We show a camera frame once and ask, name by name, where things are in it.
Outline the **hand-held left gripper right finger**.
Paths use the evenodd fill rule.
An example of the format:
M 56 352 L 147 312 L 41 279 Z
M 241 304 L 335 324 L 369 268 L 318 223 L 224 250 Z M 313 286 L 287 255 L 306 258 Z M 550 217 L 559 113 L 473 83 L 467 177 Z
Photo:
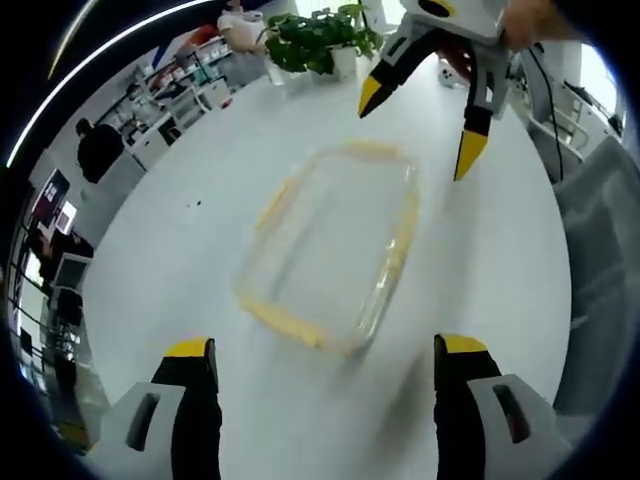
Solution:
M 439 479 L 547 479 L 569 454 L 552 406 L 473 337 L 434 336 L 434 390 Z

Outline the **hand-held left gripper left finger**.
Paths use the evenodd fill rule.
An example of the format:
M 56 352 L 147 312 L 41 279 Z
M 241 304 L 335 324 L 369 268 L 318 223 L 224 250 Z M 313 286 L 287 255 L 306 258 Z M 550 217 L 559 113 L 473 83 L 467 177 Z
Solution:
M 152 379 L 134 384 L 105 414 L 101 479 L 219 479 L 222 412 L 216 345 L 172 346 Z

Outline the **person's right hand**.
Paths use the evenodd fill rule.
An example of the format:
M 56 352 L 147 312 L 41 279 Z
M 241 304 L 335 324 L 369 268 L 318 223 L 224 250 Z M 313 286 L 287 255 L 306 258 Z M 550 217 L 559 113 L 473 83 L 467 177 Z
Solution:
M 504 44 L 513 52 L 543 41 L 590 43 L 587 36 L 548 0 L 509 1 L 502 12 L 501 24 Z

